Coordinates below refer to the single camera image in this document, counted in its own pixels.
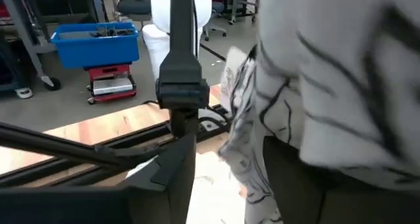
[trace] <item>black and white cloth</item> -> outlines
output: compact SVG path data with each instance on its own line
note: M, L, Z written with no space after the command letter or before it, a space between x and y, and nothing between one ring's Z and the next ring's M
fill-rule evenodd
M419 0L260 0L258 38L219 151L248 189L247 224L282 222L266 135L310 165L420 190Z

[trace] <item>blue plastic container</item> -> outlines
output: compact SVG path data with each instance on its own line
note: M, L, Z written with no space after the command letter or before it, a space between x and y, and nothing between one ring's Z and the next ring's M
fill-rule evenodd
M99 29L132 30L133 35L92 37ZM75 35L75 38L64 36ZM139 59L138 31L132 23L63 24L51 36L65 68L83 68L133 62Z

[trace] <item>concrete floor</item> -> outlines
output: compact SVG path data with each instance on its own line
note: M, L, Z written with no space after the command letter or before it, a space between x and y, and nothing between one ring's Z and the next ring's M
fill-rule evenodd
M216 53L226 56L227 50L233 45L249 51L255 44L255 25L249 17L239 18L238 22L229 26L225 19L215 22L226 28L228 35L222 37L220 32L211 32L210 41L201 41ZM140 60L131 66L133 78L138 85L135 98L103 104L88 105L89 92L85 89L88 75L83 70L68 70L61 66L56 53L43 55L43 65L48 75L58 78L62 89L50 92L44 89L39 79L35 79L31 88L34 96L31 99L19 99L14 94L0 95L0 122L10 123L35 131L46 131L81 120L109 114L133 106L144 101L155 99L155 83L152 67L146 46L138 41ZM201 48L199 61L203 67L203 76L209 85L219 83L224 62Z

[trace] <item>wooden table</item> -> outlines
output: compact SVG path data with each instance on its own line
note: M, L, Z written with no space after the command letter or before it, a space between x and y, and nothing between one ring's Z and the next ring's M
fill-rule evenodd
M209 104L220 104L220 85L211 87ZM150 127L169 119L167 110L155 104L135 106L97 118L46 131L46 134L94 145L108 139ZM0 146L0 174L51 158L44 154Z

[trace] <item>gray floor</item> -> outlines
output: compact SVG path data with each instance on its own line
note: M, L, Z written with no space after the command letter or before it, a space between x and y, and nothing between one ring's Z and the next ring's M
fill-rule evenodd
M243 18L233 26L227 20L215 22L227 29L228 35L222 37L220 32L211 32L210 41L201 42L222 56L235 45L248 51L255 43L255 26L249 18ZM43 88L40 80L32 85L34 96L31 99L18 99L14 95L0 97L0 122L10 123L36 131L45 131L70 123L80 122L104 114L130 108L140 103L155 99L155 88L147 48L138 41L140 60L131 66L133 78L138 85L135 98L88 105L89 93L85 86L88 75L83 70L68 70L61 66L56 53L43 55L45 71L62 82L62 89L55 92ZM200 49L199 61L203 67L203 76L209 85L219 83L224 62L204 49Z

